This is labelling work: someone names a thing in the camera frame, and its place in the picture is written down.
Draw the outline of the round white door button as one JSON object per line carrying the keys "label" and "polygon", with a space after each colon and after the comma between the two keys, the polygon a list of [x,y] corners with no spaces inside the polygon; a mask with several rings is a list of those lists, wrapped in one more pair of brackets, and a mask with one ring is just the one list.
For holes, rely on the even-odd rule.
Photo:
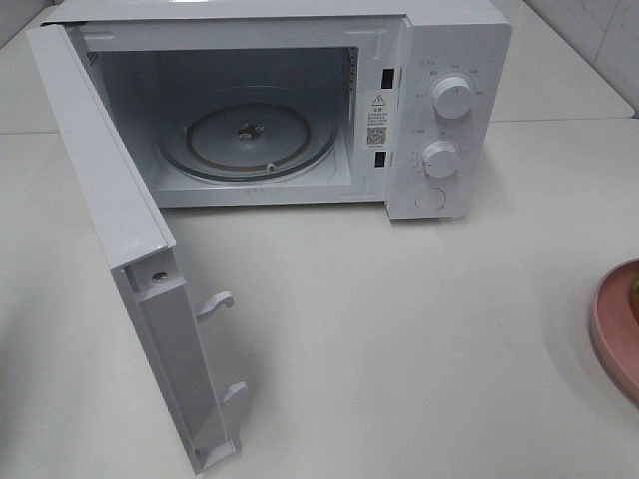
{"label": "round white door button", "polygon": [[440,188],[425,188],[415,197],[415,206],[423,212],[440,211],[446,203],[446,192]]}

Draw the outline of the white microwave knob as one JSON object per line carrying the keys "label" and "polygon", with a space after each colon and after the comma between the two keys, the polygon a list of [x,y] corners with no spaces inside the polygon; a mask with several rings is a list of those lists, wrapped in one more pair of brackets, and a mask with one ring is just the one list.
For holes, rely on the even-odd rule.
{"label": "white microwave knob", "polygon": [[472,108],[473,88],[460,74],[438,80],[432,88],[432,103],[436,113],[447,120],[465,116]]}
{"label": "white microwave knob", "polygon": [[449,141],[437,141],[422,152],[425,173],[436,179],[453,175],[459,168],[461,154],[458,147]]}

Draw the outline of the white microwave door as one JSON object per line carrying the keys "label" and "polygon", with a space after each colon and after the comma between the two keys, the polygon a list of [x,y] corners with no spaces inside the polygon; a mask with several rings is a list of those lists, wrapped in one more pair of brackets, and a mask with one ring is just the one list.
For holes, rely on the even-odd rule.
{"label": "white microwave door", "polygon": [[193,309],[176,241],[123,142],[100,86],[102,58],[76,27],[27,33],[113,281],[195,473],[237,451],[224,407],[246,390],[218,394],[201,324],[234,298],[222,291]]}

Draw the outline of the pink round plate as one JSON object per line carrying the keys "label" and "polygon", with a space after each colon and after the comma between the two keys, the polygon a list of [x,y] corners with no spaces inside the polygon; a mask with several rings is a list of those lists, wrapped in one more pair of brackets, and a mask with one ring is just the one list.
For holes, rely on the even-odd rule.
{"label": "pink round plate", "polygon": [[619,264],[599,282],[592,300],[589,332],[605,372],[638,405],[638,318],[630,306],[638,260]]}

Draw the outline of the burger with sesame-free bun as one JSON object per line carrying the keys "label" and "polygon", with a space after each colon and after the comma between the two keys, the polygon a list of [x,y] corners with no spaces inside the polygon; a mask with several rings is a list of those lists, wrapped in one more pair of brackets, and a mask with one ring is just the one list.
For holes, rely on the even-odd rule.
{"label": "burger with sesame-free bun", "polygon": [[636,277],[631,284],[630,306],[635,318],[639,317],[639,278]]}

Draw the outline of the glass microwave turntable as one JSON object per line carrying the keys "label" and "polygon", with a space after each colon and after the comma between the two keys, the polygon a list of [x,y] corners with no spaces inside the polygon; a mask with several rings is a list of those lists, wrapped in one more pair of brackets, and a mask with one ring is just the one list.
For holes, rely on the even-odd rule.
{"label": "glass microwave turntable", "polygon": [[323,157],[337,137],[337,114],[328,101],[301,90],[222,89],[170,107],[160,148],[175,167],[201,180],[267,181]]}

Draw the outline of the white microwave oven body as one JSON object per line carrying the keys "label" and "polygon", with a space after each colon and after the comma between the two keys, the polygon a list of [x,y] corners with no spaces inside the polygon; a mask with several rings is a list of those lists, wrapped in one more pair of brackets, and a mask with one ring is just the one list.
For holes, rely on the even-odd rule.
{"label": "white microwave oven body", "polygon": [[[100,54],[116,128],[161,208],[382,203],[394,220],[461,217],[511,37],[488,1],[65,1],[39,26],[76,27]],[[451,74],[472,108],[447,120],[432,103]],[[243,86],[309,92],[338,110],[332,148],[276,179],[223,183],[175,167],[160,148],[178,102]],[[436,179],[422,152],[449,141],[458,170]],[[445,206],[415,206],[425,188]]]}

